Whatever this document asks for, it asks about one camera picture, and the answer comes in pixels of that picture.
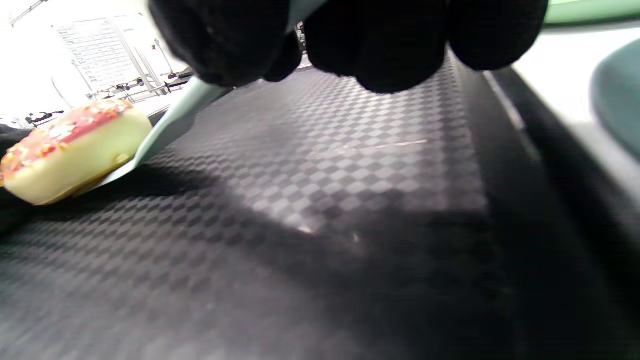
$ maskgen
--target green object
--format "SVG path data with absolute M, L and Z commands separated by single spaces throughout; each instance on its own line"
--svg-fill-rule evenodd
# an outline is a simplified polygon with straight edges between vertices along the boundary
M 640 158 L 640 40 L 606 58 L 591 78 L 593 109 L 609 132 Z
M 289 14 L 288 31 L 294 31 L 297 23 L 309 17 L 322 6 L 326 0 L 292 0 Z M 153 158 L 158 152 L 186 134 L 195 123 L 196 114 L 219 99 L 228 91 L 216 85 L 210 85 L 197 77 L 191 78 L 187 88 L 183 90 L 178 101 L 169 107 L 162 119 L 154 126 L 151 133 L 142 142 L 136 156 L 123 167 L 112 172 L 103 182 L 93 189 L 120 179 L 129 172 Z
M 640 0 L 551 0 L 548 25 L 583 24 L 640 17 Z

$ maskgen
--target black textured mat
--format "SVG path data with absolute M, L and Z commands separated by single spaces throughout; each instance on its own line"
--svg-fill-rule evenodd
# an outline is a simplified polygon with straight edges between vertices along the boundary
M 489 218 L 450 65 L 256 83 L 2 239 L 0 358 L 511 358 Z

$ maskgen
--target light blue spatula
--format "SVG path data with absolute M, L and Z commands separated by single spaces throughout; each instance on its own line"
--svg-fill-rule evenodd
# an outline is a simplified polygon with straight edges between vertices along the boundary
M 325 2 L 326 0 L 291 0 L 287 31 L 294 31 L 297 23 L 306 19 Z M 181 92 L 175 104 L 169 107 L 169 110 L 142 142 L 133 160 L 108 175 L 105 180 L 91 190 L 120 179 L 178 140 L 193 127 L 196 114 L 219 99 L 225 91 L 227 89 L 209 85 L 194 76 L 186 85 L 186 89 Z

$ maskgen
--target white wall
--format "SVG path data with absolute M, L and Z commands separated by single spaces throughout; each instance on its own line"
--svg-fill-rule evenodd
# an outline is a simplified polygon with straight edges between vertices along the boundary
M 34 0 L 13 0 L 0 5 L 0 122 L 15 117 L 24 119 L 29 112 L 69 110 L 52 86 L 51 79 L 66 100 L 80 106 L 88 100 L 86 84 L 75 67 L 71 54 L 52 30 L 52 25 L 79 20 L 102 19 L 142 13 L 140 30 L 127 36 L 148 58 L 155 72 L 169 72 L 160 51 L 151 50 L 159 33 L 148 15 L 145 0 L 49 0 L 16 23 L 6 19 L 26 10 Z M 185 65 L 167 53 L 175 71 Z

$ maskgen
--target finger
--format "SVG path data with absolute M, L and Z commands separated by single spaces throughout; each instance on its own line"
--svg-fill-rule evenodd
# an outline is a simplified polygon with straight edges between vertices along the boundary
M 305 21 L 307 54 L 321 71 L 354 76 L 362 42 L 358 0 L 332 0 Z
M 273 66 L 264 76 L 266 81 L 277 83 L 287 78 L 294 72 L 302 61 L 302 49 L 298 36 L 295 33 L 289 33 L 284 39 L 280 56 L 273 63 Z
M 239 86 L 277 59 L 289 0 L 150 0 L 169 48 L 206 82 Z
M 511 65 L 535 42 L 547 6 L 548 0 L 451 0 L 451 49 L 472 69 Z
M 356 77 L 367 90 L 393 93 L 433 75 L 445 56 L 446 0 L 362 0 L 364 41 Z

